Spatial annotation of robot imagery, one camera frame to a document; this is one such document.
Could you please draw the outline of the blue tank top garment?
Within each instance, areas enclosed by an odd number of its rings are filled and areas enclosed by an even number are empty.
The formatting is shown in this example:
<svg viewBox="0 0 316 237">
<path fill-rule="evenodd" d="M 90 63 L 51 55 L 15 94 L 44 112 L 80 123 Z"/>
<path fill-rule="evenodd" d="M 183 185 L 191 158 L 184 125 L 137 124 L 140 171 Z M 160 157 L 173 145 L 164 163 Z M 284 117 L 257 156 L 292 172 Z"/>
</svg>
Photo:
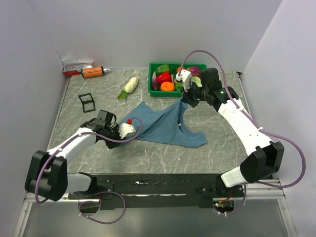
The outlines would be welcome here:
<svg viewBox="0 0 316 237">
<path fill-rule="evenodd" d="M 182 98 L 178 98 L 163 110 L 154 110 L 142 101 L 119 124 L 131 118 L 139 118 L 142 124 L 139 121 L 133 122 L 134 127 L 141 130 L 138 140 L 188 148 L 207 144 L 203 132 L 192 132 L 185 126 L 183 116 L 187 109 L 188 104 L 182 102 Z"/>
</svg>

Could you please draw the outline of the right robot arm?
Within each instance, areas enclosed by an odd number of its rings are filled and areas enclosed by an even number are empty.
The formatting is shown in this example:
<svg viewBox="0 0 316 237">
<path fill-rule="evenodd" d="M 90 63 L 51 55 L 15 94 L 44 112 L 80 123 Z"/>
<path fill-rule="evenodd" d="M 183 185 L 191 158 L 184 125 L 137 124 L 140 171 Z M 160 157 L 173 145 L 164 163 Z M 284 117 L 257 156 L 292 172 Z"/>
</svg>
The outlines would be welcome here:
<svg viewBox="0 0 316 237">
<path fill-rule="evenodd" d="M 176 80 L 183 84 L 183 102 L 195 107 L 205 101 L 212 106 L 235 131 L 247 154 L 238 167 L 221 174 L 215 186 L 217 194 L 226 197 L 236 185 L 254 183 L 278 172 L 284 154 L 282 143 L 273 142 L 251 122 L 238 94 L 220 81 L 216 68 L 202 70 L 199 75 L 196 83 L 190 71 L 177 72 Z"/>
</svg>

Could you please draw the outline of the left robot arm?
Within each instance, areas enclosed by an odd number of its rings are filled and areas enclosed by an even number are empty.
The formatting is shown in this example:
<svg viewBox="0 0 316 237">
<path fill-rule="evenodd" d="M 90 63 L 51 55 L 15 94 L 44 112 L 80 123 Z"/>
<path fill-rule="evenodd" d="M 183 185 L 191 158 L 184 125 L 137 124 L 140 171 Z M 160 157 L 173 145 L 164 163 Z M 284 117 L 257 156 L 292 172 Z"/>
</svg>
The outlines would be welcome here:
<svg viewBox="0 0 316 237">
<path fill-rule="evenodd" d="M 85 149 L 105 141 L 108 148 L 118 146 L 134 129 L 118 125 L 116 115 L 100 110 L 97 117 L 84 122 L 66 141 L 48 151 L 33 154 L 25 182 L 25 190 L 35 195 L 37 203 L 58 201 L 65 193 L 81 193 L 93 198 L 98 192 L 97 179 L 88 173 L 68 174 L 68 165 Z"/>
</svg>

